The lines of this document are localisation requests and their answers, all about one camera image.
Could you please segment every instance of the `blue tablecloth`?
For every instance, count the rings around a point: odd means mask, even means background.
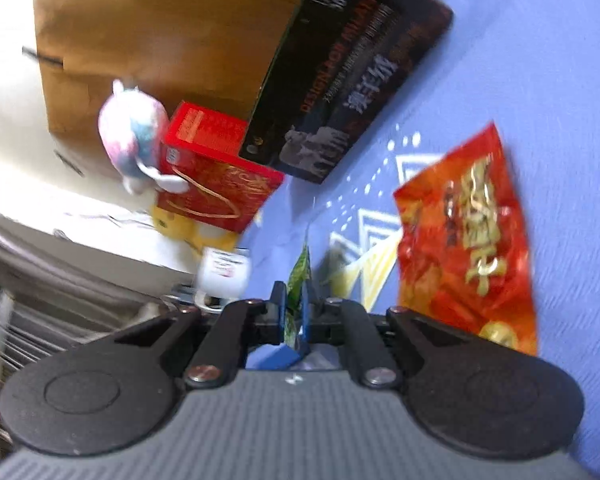
[[[443,1],[452,30],[327,181],[287,179],[245,234],[247,294],[286,280],[308,235],[317,281],[347,266],[340,290],[384,311],[392,192],[494,120],[528,221],[540,355],[580,383],[572,451],[600,474],[600,0]]]

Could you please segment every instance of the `red box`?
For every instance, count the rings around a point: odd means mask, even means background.
[[[161,191],[158,207],[228,231],[241,233],[284,174],[237,154],[245,121],[182,103],[160,149],[160,172],[179,174],[189,191]]]

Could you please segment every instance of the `snack bag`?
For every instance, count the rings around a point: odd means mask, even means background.
[[[302,284],[310,278],[309,245],[305,238],[302,252],[286,283],[285,344],[296,350],[299,349],[298,335],[302,325]]]
[[[394,193],[398,304],[536,354],[525,221],[493,123]]]

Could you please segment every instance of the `black box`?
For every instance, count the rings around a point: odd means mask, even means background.
[[[303,0],[240,156],[322,182],[451,20],[437,0]]]

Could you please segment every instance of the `metal screw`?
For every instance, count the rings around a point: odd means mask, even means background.
[[[207,381],[215,381],[220,377],[220,368],[213,365],[194,366],[187,370],[187,377],[197,383],[206,383]]]
[[[365,381],[373,386],[384,386],[395,381],[396,375],[389,368],[371,368],[365,374]]]

